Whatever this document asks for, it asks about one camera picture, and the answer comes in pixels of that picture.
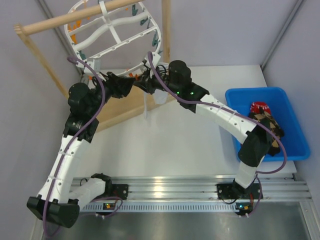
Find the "blue plastic bin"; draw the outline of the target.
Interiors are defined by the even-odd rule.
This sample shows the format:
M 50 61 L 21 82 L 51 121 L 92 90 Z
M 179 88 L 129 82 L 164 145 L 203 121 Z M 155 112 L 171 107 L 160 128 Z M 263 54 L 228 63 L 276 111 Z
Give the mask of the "blue plastic bin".
M 252 103 L 263 102 L 284 131 L 280 138 L 288 161 L 303 161 L 310 156 L 308 142 L 286 92 L 279 87 L 232 88 L 225 92 L 227 106 L 249 116 Z

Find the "orange clothes peg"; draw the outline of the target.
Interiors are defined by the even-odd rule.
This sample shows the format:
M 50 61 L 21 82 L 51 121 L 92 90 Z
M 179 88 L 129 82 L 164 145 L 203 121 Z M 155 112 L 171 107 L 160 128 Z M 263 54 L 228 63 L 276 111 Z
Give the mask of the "orange clothes peg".
M 129 73 L 128 74 L 131 78 L 135 78 L 135 80 L 137 81 L 139 79 L 139 75 L 138 74 L 133 74 L 133 73 Z
M 81 26 L 81 21 L 76 21 L 73 26 L 71 26 L 70 24 L 68 25 L 68 31 L 72 32 L 72 31 L 78 29 L 80 26 Z M 70 37 L 71 37 L 71 40 L 74 44 L 78 43 L 77 38 L 76 38 L 76 34 L 72 34 L 72 35 L 70 35 Z

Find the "white plastic sock hanger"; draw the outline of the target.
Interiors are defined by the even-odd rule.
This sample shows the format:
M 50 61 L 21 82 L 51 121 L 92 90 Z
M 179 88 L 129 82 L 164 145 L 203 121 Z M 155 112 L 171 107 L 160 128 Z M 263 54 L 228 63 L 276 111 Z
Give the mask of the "white plastic sock hanger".
M 77 11 L 80 11 L 103 2 L 105 1 L 80 0 L 75 5 L 78 5 Z M 154 36 L 159 37 L 156 31 L 151 31 L 129 44 L 105 53 L 105 50 L 117 43 L 112 31 L 116 31 L 120 41 L 125 41 L 153 27 L 153 22 L 156 21 L 144 4 L 140 6 L 136 3 L 108 17 L 98 14 L 79 21 L 81 21 L 81 26 L 71 32 L 68 31 L 68 25 L 72 27 L 76 22 L 71 22 L 63 27 L 65 36 L 74 54 L 83 61 L 87 61 L 89 58 L 100 58 L 100 71 L 121 69 L 119 75 L 135 74 L 144 67 L 143 61 L 148 52 L 156 52 L 159 55 L 162 53 L 160 44 L 157 47 L 152 46 Z M 74 44 L 71 39 L 73 34 L 76 34 L 77 44 Z

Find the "red white patterned sock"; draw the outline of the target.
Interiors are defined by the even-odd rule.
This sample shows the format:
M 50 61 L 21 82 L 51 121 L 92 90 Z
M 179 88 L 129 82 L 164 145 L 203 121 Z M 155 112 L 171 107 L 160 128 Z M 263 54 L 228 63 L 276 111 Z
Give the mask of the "red white patterned sock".
M 269 115 L 271 115 L 271 110 L 269 108 L 269 106 L 262 101 L 255 101 L 251 104 L 250 106 L 250 112 L 251 113 L 255 113 L 255 114 L 260 114 L 260 113 L 268 113 Z

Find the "wooden hanger stand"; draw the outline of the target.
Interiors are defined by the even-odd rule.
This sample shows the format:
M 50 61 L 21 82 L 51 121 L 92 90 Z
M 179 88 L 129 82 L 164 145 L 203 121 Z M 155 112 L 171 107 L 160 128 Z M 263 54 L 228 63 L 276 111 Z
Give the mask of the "wooden hanger stand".
M 67 98 L 69 93 L 67 88 L 63 85 L 58 75 L 54 72 L 43 53 L 31 39 L 31 35 L 41 33 L 46 30 L 56 29 L 60 26 L 67 26 L 69 23 L 80 21 L 84 18 L 94 17 L 101 14 L 103 17 L 109 17 L 123 9 L 139 4 L 143 6 L 142 1 L 138 0 L 111 0 L 98 5 L 91 6 L 82 10 L 77 10 L 78 5 L 74 5 L 71 10 L 61 16 L 51 17 L 44 21 L 36 22 L 23 26 L 19 23 L 13 26 L 15 33 L 19 36 L 24 45 L 35 56 L 38 62 L 49 74 L 56 87 Z M 120 41 L 118 34 L 115 30 L 112 31 L 112 36 L 116 41 L 116 45 L 105 50 L 105 53 L 115 51 L 125 44 L 129 44 L 133 40 L 143 37 L 145 34 L 156 31 L 159 38 L 159 45 L 163 47 L 163 59 L 168 61 L 170 59 L 171 50 L 171 1 L 163 0 L 161 2 L 162 12 L 162 29 L 159 28 L 156 22 L 153 22 L 153 26 L 138 35 L 132 36 L 124 41 Z M 151 99 L 150 110 L 158 107 L 154 100 Z M 120 100 L 112 100 L 110 109 L 103 108 L 98 114 L 99 120 L 98 131 L 105 130 L 119 123 L 122 123 L 130 118 L 136 117 L 144 112 L 144 95 L 138 91 L 137 87 L 133 88 L 133 92 L 126 98 Z

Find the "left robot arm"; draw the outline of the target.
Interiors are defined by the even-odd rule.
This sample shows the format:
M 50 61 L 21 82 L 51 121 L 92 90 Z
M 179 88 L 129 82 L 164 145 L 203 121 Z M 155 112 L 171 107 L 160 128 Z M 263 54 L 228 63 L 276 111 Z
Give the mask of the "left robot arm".
M 82 155 L 92 142 L 99 125 L 97 115 L 110 98 L 127 97 L 135 78 L 108 72 L 102 78 L 93 77 L 92 80 L 95 82 L 94 88 L 89 88 L 83 82 L 70 87 L 70 114 L 56 160 L 42 189 L 37 196 L 29 197 L 26 204 L 44 224 L 71 228 L 80 211 L 92 200 L 114 197 L 112 180 L 102 173 L 93 174 L 74 191 L 71 191 L 71 186 Z

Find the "aluminium mounting rail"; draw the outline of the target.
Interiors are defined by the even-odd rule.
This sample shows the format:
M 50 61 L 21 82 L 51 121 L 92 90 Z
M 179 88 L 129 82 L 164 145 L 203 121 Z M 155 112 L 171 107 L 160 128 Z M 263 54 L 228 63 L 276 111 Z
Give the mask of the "aluminium mounting rail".
M 227 212 L 251 214 L 266 202 L 308 202 L 311 193 L 294 177 L 255 180 L 239 190 L 231 176 L 212 177 L 108 177 L 97 174 L 75 178 L 67 185 L 65 199 L 48 203 L 49 218 L 72 222 L 81 213 Z

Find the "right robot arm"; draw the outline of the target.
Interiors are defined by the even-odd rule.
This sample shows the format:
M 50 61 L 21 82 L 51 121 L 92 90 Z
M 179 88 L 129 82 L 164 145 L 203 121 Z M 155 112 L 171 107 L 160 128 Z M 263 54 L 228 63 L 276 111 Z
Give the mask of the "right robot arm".
M 231 185 L 231 196 L 246 198 L 252 192 L 256 171 L 271 148 L 273 138 L 269 122 L 255 122 L 219 102 L 209 91 L 192 81 L 191 70 L 181 60 L 172 61 L 167 68 L 151 66 L 143 61 L 143 73 L 135 86 L 150 95 L 157 90 L 175 97 L 183 108 L 205 117 L 233 135 L 241 147 L 239 168 Z

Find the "brown argyle sock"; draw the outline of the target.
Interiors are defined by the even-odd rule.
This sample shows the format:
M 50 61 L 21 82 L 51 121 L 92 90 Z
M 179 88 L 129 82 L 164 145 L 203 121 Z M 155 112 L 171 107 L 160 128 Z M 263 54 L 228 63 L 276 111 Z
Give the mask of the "brown argyle sock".
M 261 122 L 264 120 L 268 121 L 268 128 L 272 131 L 272 133 L 280 140 L 285 136 L 284 131 L 277 123 L 275 118 L 267 111 L 264 111 L 262 108 L 259 109 L 259 112 L 250 112 L 248 115 L 251 119 L 256 120 L 257 122 Z M 276 154 L 281 152 L 281 147 L 279 143 L 276 141 L 276 138 L 272 138 L 272 145 L 268 151 L 268 154 L 274 157 Z

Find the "teal clothes peg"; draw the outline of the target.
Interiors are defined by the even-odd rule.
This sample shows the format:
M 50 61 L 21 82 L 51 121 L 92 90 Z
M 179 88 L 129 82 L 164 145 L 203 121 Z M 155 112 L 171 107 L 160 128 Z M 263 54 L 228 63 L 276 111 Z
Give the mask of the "teal clothes peg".
M 160 39 L 157 36 L 154 36 L 154 38 L 152 39 L 151 45 L 157 48 L 159 45 L 159 42 L 160 42 Z

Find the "white sock black stripes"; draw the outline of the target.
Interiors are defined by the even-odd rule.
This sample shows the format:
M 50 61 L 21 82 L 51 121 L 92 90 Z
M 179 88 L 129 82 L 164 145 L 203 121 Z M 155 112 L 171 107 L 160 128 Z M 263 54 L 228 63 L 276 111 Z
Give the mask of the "white sock black stripes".
M 143 94 L 143 104 L 144 104 L 143 117 L 144 117 L 146 124 L 149 126 L 151 124 L 151 117 L 150 117 L 151 97 L 147 93 Z

